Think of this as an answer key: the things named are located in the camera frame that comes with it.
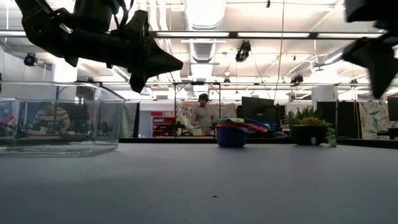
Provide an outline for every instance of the ceiling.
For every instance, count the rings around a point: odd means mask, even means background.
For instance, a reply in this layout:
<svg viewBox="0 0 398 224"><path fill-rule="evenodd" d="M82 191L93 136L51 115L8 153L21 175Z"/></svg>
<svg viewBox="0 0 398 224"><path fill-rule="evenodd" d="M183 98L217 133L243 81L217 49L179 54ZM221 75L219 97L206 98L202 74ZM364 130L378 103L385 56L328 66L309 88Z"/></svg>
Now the ceiling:
<svg viewBox="0 0 398 224"><path fill-rule="evenodd" d="M146 9L153 14L156 9L157 25L160 27L159 11L163 0L146 1ZM168 30L187 30L182 0L164 0L166 3L166 24ZM211 2L217 0L203 0L210 2L204 7L203 17L206 17L206 7L211 7ZM73 8L73 0L47 1L53 8ZM157 7L151 10L151 3ZM273 31L273 32L377 32L368 22L355 22L352 24L344 21L344 6L342 1L336 0L272 0L269 8L265 0L226 0L224 21L221 29L224 31ZM135 8L143 6L145 1L136 0ZM21 13L16 4L9 3L9 20L7 27L7 0L0 2L0 30L22 30ZM207 80L222 82L225 72L229 72L232 82L269 82L275 83L281 77L288 79L291 76L302 74L304 82L313 83L314 69L311 64L317 57L325 56L346 46L350 40L259 40L249 39L252 53L243 63L235 62L237 48L242 40L227 39L225 43L216 45L211 77ZM184 62L180 72L181 80L191 78L192 66L190 45L183 44L181 39L171 39L172 53ZM7 42L16 52L37 52L40 59L50 63L64 63L42 49L33 46L27 39L15 38ZM81 69L89 73L99 81L120 81L118 77L105 67L105 64L89 60L80 60ZM348 82L350 79L366 74L366 71L358 66L346 62L338 62L333 65L338 71L338 79L335 82Z"/></svg>

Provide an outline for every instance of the black monitor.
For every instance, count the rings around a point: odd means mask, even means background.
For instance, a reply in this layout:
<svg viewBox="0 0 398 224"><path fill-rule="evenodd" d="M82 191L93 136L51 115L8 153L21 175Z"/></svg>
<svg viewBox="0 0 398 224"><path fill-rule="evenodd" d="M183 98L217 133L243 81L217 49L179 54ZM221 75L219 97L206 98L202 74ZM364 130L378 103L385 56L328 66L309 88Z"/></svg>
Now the black monitor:
<svg viewBox="0 0 398 224"><path fill-rule="evenodd" d="M266 122L278 123L274 100L269 100L269 99L243 96L242 117L254 119L262 123Z"/></svg>
<svg viewBox="0 0 398 224"><path fill-rule="evenodd" d="M398 97L390 97L387 102L390 121L398 121Z"/></svg>

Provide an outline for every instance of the headphones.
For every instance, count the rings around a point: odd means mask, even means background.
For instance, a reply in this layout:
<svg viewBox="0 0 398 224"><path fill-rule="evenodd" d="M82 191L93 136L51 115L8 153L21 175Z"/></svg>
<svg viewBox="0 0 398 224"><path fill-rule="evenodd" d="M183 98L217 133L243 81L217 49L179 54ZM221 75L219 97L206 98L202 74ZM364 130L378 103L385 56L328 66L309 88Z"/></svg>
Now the headphones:
<svg viewBox="0 0 398 224"><path fill-rule="evenodd" d="M199 95L198 102L200 100L206 100L206 102L209 102L209 96L206 93L202 93L201 95Z"/></svg>

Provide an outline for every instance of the fluorescent light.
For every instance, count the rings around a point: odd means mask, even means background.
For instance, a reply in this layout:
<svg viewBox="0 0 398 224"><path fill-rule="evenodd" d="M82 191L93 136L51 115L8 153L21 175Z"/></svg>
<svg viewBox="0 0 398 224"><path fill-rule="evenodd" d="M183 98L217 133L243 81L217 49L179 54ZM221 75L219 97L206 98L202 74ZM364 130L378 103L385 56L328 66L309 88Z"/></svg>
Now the fluorescent light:
<svg viewBox="0 0 398 224"><path fill-rule="evenodd" d="M157 37L228 37L229 32L156 32Z"/></svg>
<svg viewBox="0 0 398 224"><path fill-rule="evenodd" d="M0 30L0 37L26 37L24 31Z"/></svg>
<svg viewBox="0 0 398 224"><path fill-rule="evenodd" d="M335 62L335 60L339 59L342 55L343 55L343 53L340 52L340 53L336 54L335 56L333 56L333 57L329 58L328 60L326 60L325 63L327 63L327 64L328 63L333 63L333 62Z"/></svg>
<svg viewBox="0 0 398 224"><path fill-rule="evenodd" d="M318 34L319 38L361 38L361 37L368 37L368 38L376 38L380 37L382 34L339 34L339 33L321 33Z"/></svg>
<svg viewBox="0 0 398 224"><path fill-rule="evenodd" d="M308 32L238 32L238 37L308 37Z"/></svg>
<svg viewBox="0 0 398 224"><path fill-rule="evenodd" d="M225 44L225 40L181 40L183 44Z"/></svg>

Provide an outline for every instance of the person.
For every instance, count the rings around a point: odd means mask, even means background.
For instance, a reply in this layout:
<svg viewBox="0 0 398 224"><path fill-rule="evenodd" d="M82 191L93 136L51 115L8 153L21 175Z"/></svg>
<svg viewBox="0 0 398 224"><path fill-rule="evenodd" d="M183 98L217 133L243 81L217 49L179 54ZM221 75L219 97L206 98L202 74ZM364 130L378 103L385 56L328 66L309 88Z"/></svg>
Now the person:
<svg viewBox="0 0 398 224"><path fill-rule="evenodd" d="M208 106L209 96L203 93L199 96L199 106L192 112L192 125L198 126L205 132L205 135L211 135L211 126L214 122L213 109Z"/></svg>
<svg viewBox="0 0 398 224"><path fill-rule="evenodd" d="M68 113L58 106L55 107L51 102L44 102L43 104L43 107L36 113L34 126L40 125L40 127L49 128L49 131L59 131L60 134L67 132L70 127ZM55 130L53 129L54 121L56 121Z"/></svg>

